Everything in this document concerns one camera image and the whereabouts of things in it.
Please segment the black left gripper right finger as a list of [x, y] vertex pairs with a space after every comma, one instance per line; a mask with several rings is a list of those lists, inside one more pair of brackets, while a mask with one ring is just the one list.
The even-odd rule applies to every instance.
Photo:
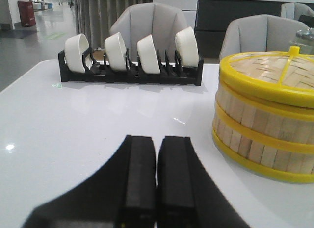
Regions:
[[249, 227], [206, 172], [190, 138], [163, 139], [157, 180], [157, 227]]

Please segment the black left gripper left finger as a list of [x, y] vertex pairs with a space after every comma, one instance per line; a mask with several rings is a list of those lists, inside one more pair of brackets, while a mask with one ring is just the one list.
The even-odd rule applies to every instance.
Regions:
[[152, 228], [156, 155], [150, 137], [127, 135], [92, 176], [35, 208], [25, 228]]

